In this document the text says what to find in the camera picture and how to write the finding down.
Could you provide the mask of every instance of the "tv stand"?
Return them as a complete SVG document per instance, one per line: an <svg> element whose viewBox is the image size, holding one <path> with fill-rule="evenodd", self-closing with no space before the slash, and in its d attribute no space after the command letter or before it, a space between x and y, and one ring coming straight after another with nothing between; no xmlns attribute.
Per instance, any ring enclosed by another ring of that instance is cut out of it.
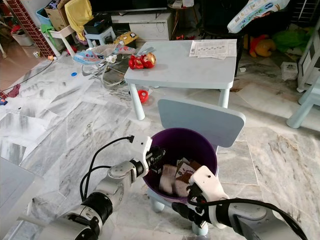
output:
<svg viewBox="0 0 320 240"><path fill-rule="evenodd" d="M162 11L128 12L123 16L112 15L111 19L114 24L129 24L130 30L139 36L137 42L170 40L174 25L173 14Z"/></svg>

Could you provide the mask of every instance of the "purple bucket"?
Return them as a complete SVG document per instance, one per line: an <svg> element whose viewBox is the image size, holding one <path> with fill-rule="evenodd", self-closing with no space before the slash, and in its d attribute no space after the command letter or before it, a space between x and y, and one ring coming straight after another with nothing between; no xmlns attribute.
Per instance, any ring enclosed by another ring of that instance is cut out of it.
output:
<svg viewBox="0 0 320 240"><path fill-rule="evenodd" d="M177 160L185 157L207 166L212 173L217 172L217 156L211 143L201 134L187 128L168 128L152 137L152 147L159 146L165 149L162 158L163 165L176 166ZM186 197L169 196L159 190L161 174L153 171L143 178L148 187L163 199L169 202L186 203Z"/></svg>

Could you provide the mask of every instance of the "marble floor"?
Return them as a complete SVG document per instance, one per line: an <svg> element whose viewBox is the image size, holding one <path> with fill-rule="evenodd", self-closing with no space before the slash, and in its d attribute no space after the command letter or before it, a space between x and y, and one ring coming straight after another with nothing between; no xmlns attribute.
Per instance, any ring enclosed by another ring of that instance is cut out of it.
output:
<svg viewBox="0 0 320 240"><path fill-rule="evenodd" d="M41 62L28 76L49 64ZM281 80L281 69L270 58L243 55L230 93L229 108L246 116L245 127L232 147L217 153L219 179L231 197L263 200L292 215L309 240L320 239L320 108L313 107L299 129L286 119L299 108L295 81ZM94 153L110 140L163 130L157 101L175 95L217 104L218 90L149 88L143 105L146 118L136 119L128 86L104 88L81 75L80 65L62 57L21 85L20 94L0 107L0 155L44 178L31 215L46 223L81 202L79 184ZM131 159L128 143L106 148L95 165ZM98 170L89 191L104 177ZM111 240L241 240L231 228L209 229L196 237L191 223L169 208L154 213L143 180L113 213L100 239ZM41 228L23 223L13 239L36 240Z"/></svg>

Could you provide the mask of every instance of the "pink cloth on floor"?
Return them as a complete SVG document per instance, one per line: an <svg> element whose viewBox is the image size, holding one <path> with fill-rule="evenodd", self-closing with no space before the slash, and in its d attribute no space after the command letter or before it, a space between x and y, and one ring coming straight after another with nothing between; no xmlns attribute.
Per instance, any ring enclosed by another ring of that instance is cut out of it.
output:
<svg viewBox="0 0 320 240"><path fill-rule="evenodd" d="M15 98L16 96L19 95L19 89L20 89L20 84L17 84L13 87L13 89L8 92L6 95L10 98Z"/></svg>

